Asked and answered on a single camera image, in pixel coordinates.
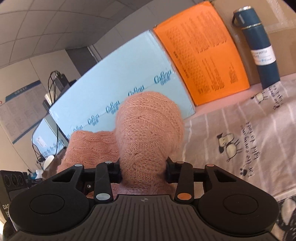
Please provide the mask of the large brown cardboard box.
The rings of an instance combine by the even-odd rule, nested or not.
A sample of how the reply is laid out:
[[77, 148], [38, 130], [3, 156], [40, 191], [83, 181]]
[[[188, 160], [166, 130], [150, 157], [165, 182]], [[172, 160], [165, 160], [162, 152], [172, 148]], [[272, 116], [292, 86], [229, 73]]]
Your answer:
[[239, 51], [250, 85], [260, 82], [242, 31], [232, 25], [233, 12], [251, 6], [258, 14], [273, 47], [280, 77], [295, 76], [295, 12], [284, 1], [212, 1]]

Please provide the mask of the black DAS device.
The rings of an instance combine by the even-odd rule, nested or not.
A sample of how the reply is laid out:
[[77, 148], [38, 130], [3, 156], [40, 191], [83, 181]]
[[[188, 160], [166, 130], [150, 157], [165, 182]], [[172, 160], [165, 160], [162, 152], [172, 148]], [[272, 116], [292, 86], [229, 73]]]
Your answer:
[[1, 170], [1, 213], [5, 221], [9, 220], [9, 207], [12, 199], [20, 190], [26, 189], [27, 172]]

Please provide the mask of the wall notice board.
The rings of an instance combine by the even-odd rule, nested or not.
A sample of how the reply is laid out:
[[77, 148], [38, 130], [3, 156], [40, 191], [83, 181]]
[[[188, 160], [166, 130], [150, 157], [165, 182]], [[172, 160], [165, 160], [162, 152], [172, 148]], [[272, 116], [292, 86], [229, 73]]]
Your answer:
[[47, 114], [43, 107], [46, 90], [37, 80], [10, 95], [1, 103], [1, 127], [15, 144]]

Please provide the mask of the grey cartoon print bedsheet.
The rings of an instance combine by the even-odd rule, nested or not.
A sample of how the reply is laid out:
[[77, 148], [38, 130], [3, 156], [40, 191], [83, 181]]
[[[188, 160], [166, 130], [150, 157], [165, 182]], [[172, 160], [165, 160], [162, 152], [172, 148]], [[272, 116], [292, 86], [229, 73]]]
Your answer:
[[272, 195], [279, 240], [295, 240], [295, 75], [197, 108], [177, 160], [212, 163]]

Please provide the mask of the dark blue vacuum bottle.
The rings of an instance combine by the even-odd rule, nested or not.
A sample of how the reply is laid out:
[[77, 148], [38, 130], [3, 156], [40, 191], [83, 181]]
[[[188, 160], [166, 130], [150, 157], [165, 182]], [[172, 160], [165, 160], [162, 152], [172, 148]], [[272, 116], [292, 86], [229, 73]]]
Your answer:
[[276, 56], [255, 9], [244, 6], [233, 12], [232, 25], [238, 27], [250, 48], [263, 89], [280, 81]]

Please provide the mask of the orange printed box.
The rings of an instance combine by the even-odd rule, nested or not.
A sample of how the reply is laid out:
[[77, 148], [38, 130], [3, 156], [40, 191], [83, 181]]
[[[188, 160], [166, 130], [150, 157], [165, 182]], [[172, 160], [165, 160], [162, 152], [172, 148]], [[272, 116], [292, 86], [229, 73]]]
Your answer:
[[240, 54], [209, 1], [154, 28], [196, 106], [250, 87]]

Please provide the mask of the pink knitted sweater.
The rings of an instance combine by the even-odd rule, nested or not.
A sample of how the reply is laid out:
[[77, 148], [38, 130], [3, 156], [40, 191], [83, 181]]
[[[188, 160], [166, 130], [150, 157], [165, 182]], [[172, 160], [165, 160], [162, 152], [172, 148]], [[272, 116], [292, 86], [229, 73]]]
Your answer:
[[184, 123], [178, 106], [159, 92], [140, 92], [119, 107], [112, 131], [75, 131], [57, 171], [82, 164], [86, 169], [119, 161], [122, 181], [112, 183], [119, 194], [173, 196], [165, 181], [166, 160], [181, 148]]

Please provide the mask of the light blue Cabau box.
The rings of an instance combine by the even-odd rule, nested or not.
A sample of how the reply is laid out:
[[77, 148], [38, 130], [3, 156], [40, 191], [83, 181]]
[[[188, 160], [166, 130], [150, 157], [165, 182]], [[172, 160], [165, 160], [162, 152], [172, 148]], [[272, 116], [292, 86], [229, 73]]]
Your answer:
[[144, 91], [160, 92], [181, 110], [195, 107], [183, 80], [153, 31], [134, 37], [102, 59], [52, 105], [49, 113], [63, 134], [111, 131], [126, 98]]

